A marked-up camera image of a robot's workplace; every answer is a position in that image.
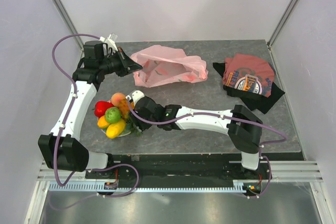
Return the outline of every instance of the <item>white panel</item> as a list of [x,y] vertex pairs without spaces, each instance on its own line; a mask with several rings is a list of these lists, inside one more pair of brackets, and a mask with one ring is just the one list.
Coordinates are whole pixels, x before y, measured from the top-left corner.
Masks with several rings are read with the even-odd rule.
[[336,209],[336,1],[300,0],[274,52],[304,153],[318,162]]
[[79,32],[118,41],[269,39],[290,0],[62,0]]
[[[0,0],[0,216],[23,223],[41,165],[37,146],[59,117],[70,90],[54,67],[51,49],[68,34],[51,0]],[[73,40],[56,51],[74,70]]]

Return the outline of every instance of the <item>black base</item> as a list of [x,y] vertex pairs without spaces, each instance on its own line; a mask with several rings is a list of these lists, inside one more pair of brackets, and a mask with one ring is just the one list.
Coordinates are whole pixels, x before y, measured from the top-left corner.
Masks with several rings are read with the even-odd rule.
[[[299,153],[263,153],[271,161],[302,161]],[[113,155],[115,161],[133,165],[140,174],[139,188],[232,187],[234,179],[268,179],[267,164],[256,171],[243,169],[241,154],[153,154]],[[119,187],[133,187],[135,172],[129,167],[118,169]],[[106,176],[87,173],[86,178],[107,179]]]

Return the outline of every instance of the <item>metal floor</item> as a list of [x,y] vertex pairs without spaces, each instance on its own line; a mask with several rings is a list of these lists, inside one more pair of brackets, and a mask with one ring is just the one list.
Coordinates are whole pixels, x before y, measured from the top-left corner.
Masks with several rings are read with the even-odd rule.
[[[92,193],[49,192],[55,207]],[[134,193],[90,198],[68,210],[45,204],[40,224],[320,224],[309,184],[271,184],[260,199],[221,193]]]

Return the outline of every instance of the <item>t-shirt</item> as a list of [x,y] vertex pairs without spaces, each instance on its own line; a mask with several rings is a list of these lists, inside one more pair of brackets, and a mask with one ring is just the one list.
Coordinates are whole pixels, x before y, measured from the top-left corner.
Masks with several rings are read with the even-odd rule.
[[269,63],[256,56],[236,54],[225,58],[223,84],[230,88],[269,97],[274,76]]
[[[225,63],[214,62],[213,67],[223,78],[225,72]],[[231,97],[240,97],[240,99],[251,111],[258,109],[263,114],[266,114],[285,93],[274,82],[272,84],[271,95],[269,97],[233,89],[225,85],[223,85],[223,89],[226,90],[227,95]]]

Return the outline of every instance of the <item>gray table surface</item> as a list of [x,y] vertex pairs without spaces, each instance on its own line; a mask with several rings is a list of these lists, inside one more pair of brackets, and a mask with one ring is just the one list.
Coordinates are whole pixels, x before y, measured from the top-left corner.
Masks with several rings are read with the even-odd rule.
[[[224,62],[224,58],[235,53],[251,54],[271,62],[264,40],[219,40],[219,41],[164,41],[164,42],[125,42],[118,43],[127,55],[152,45],[182,48],[188,56],[198,55],[207,62],[208,79],[199,83],[177,82],[160,87],[144,88],[134,85],[133,75],[120,78],[115,74],[106,77],[99,92],[92,100],[85,116],[81,133],[81,143],[90,151],[112,154],[153,154],[153,153],[237,153],[228,136],[217,132],[202,130],[164,131],[152,126],[141,136],[135,134],[109,139],[97,127],[97,118],[93,114],[95,103],[109,100],[116,92],[128,94],[135,89],[141,90],[155,102],[165,106],[180,104],[194,109],[227,110],[235,104],[244,105],[240,98],[226,95],[222,88],[222,78],[213,69],[213,62]],[[282,97],[266,114],[255,110],[254,113],[266,125],[285,132],[289,140],[281,144],[265,146],[264,152],[298,152],[300,146],[289,110]],[[279,139],[267,130],[263,130],[261,141]]]

